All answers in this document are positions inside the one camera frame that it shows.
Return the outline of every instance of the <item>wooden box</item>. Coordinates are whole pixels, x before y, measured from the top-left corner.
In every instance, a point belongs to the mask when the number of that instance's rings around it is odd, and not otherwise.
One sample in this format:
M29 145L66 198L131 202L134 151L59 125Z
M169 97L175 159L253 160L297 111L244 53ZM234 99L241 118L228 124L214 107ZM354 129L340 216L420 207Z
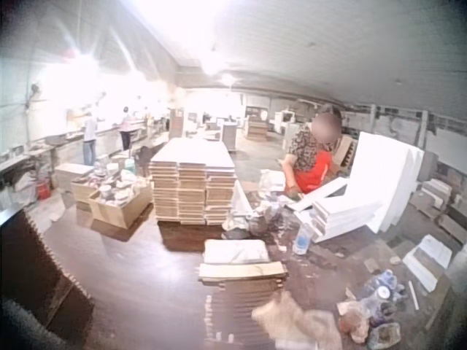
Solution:
M97 201L97 190L89 196L90 210L96 220L107 222L119 228L130 228L152 200L151 183L140 188L139 192L124 206L109 206Z
M95 187L72 181L72 193L76 202L89 203L89 196L96 191Z

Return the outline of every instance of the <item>standing person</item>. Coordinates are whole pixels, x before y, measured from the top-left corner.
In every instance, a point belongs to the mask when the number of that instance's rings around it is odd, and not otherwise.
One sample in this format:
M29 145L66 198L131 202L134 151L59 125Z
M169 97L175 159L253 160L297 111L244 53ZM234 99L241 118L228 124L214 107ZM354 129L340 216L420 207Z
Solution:
M127 149L130 149L131 132L133 131L131 121L133 120L133 117L128 113L128 107L123 109L123 113L123 120L120 124L119 130L120 135L122 136L123 150L126 151Z
M331 151L341 135L341 112L331 104L321 106L312 122L292 139L282 162L285 192L291 198L316 190L332 166Z
M82 153L86 166L93 166L96 162L96 130L97 117L91 112L85 121L84 142L82 144Z

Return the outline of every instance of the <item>woman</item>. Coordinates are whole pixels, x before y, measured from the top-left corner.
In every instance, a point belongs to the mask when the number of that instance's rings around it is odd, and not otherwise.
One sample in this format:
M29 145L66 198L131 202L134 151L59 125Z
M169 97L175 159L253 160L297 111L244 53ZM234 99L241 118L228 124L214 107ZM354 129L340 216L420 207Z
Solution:
M317 189L332 166L331 151L341 135L341 112L331 104L321 106L312 122L292 139L282 162L285 192L291 198Z

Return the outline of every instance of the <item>pillar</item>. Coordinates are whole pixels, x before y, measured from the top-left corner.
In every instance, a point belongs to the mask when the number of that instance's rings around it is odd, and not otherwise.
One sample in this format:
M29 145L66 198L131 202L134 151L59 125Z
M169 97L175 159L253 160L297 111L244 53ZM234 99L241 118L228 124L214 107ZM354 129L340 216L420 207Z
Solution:
M417 147L425 149L426 129L428 127L428 111L422 112L422 121L420 122L420 132L418 134Z

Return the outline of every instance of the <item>ceiling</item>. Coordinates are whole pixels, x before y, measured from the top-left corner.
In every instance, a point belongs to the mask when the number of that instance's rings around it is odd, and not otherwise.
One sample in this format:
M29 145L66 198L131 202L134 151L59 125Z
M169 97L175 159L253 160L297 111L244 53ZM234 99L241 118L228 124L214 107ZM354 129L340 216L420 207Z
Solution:
M201 66L214 48L233 75L467 119L461 1L217 0L215 9L213 1L173 0L167 9L158 7L167 1L126 0L181 67Z

